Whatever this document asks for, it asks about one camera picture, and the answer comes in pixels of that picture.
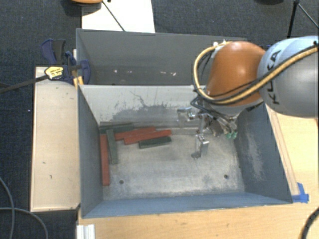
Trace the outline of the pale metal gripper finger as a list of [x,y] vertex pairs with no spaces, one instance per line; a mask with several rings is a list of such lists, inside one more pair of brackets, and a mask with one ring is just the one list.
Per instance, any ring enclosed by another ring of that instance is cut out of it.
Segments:
[[207,154],[209,141],[204,138],[203,134],[195,135],[195,152],[191,154],[193,159],[198,159]]
[[196,119],[196,114],[192,111],[192,107],[184,107],[177,109],[178,125],[180,128],[185,127],[187,122]]

